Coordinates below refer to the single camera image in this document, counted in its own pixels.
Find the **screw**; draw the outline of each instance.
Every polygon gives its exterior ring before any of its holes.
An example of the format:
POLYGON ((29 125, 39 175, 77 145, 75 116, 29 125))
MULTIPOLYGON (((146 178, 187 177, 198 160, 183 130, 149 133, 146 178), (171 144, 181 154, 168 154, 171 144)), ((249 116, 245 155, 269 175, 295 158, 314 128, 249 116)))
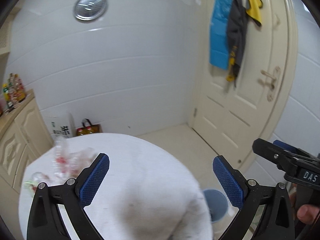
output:
POLYGON ((73 185, 75 182, 76 182, 75 179, 68 179, 68 180, 67 180, 67 184, 68 184, 68 185, 73 185))
POLYGON ((39 189, 43 189, 45 187, 45 183, 41 182, 39 185, 38 185, 38 188, 39 189))
POLYGON ((283 184, 282 182, 280 182, 278 185, 280 188, 285 189, 285 184, 283 184))
POLYGON ((249 179, 249 180, 248 180, 248 184, 249 184, 250 186, 255 186, 255 185, 257 185, 257 182, 256 182, 254 179, 249 179))

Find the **floor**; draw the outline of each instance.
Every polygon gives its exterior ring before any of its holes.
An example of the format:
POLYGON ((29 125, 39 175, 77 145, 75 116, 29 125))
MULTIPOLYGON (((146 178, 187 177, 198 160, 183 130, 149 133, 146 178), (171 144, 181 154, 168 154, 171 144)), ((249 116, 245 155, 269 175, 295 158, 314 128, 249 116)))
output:
MULTIPOLYGON (((212 171, 212 160, 217 156, 216 152, 188 125, 169 127, 141 135, 139 138, 161 147, 176 157, 193 173, 201 189, 214 188, 224 193, 212 171)), ((229 202, 227 214, 212 225, 215 239, 219 239, 237 210, 229 202)), ((244 239, 251 239, 251 236, 252 233, 248 231, 244 239)))

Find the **fingernail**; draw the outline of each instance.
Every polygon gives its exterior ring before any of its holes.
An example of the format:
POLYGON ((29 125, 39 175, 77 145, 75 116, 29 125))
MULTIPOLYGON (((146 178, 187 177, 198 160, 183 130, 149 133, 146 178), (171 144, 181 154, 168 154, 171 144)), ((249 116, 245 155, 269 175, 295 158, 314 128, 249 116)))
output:
POLYGON ((297 212, 297 217, 303 218, 306 215, 307 211, 308 211, 308 207, 302 206, 301 208, 299 208, 299 210, 297 212))

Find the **wooden countertop edge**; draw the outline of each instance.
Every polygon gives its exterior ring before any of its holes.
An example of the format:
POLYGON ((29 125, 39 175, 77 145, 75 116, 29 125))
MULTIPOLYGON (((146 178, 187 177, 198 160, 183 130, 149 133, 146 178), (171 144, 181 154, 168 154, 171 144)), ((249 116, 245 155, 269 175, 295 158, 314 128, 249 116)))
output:
POLYGON ((7 131, 7 129, 12 124, 13 120, 17 117, 17 115, 22 111, 23 108, 33 99, 35 98, 35 94, 33 89, 27 91, 27 98, 22 101, 22 103, 16 109, 12 110, 10 113, 5 114, 0 117, 0 140, 2 139, 3 135, 7 131))

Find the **table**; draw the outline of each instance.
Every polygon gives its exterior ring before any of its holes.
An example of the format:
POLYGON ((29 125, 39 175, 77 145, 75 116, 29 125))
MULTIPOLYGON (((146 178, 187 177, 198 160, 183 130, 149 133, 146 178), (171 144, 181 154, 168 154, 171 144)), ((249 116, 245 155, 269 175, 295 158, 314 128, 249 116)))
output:
MULTIPOLYGON (((85 212, 105 240, 211 240, 210 215, 190 171, 152 143, 123 134, 99 133, 70 138, 70 152, 92 147, 110 158, 110 169, 85 212)), ((51 149, 31 163, 22 181, 40 171, 53 178, 51 149)), ((19 221, 26 239, 32 203, 22 187, 19 221)), ((79 239, 64 206, 60 212, 71 239, 79 239)))

